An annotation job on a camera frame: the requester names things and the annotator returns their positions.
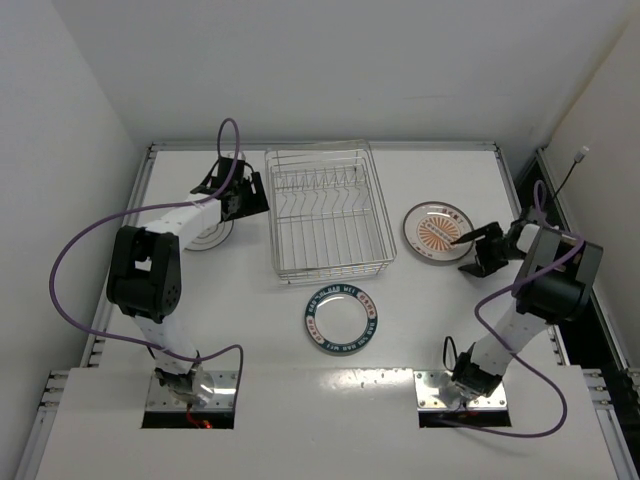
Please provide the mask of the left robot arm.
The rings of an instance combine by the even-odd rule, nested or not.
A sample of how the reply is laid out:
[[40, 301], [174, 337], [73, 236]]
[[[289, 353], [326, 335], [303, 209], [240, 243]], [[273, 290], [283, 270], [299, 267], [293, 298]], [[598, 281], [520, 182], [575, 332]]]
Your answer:
[[107, 299], [133, 319], [149, 342], [159, 384], [188, 405], [206, 405], [213, 380], [175, 315], [182, 291], [181, 255], [226, 222], [269, 210], [261, 176], [244, 156], [220, 156], [186, 204], [117, 232]]

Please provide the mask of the dark teal rimmed plate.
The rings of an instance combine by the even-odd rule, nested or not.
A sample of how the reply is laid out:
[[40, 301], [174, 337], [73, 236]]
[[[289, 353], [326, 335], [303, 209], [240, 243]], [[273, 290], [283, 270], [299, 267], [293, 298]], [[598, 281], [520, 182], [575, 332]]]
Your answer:
[[327, 285], [308, 300], [304, 327], [324, 353], [353, 355], [373, 339], [379, 313], [372, 298], [361, 288], [345, 283]]

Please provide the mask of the orange sunburst plate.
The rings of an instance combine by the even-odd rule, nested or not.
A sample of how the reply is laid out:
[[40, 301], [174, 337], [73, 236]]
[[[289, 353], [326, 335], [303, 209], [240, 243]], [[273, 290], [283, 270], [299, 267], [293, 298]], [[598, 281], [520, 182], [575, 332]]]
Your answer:
[[409, 247], [435, 264], [455, 263], [467, 256], [474, 241], [455, 244], [474, 229], [459, 208], [444, 202], [427, 201], [411, 208], [404, 217], [402, 233]]

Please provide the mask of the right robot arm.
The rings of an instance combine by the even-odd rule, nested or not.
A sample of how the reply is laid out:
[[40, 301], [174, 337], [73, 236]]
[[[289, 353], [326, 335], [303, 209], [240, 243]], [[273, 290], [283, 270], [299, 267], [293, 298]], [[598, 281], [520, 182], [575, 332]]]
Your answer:
[[475, 260], [460, 271], [486, 278], [520, 260], [514, 283], [481, 300], [480, 310], [501, 295], [511, 296], [507, 312], [490, 325], [487, 334], [456, 360], [451, 380], [469, 399], [488, 397], [500, 385], [512, 360], [539, 333], [551, 325], [574, 321], [586, 308], [604, 249], [559, 229], [526, 220], [511, 224], [508, 232], [492, 222], [464, 234], [455, 245], [475, 243]]

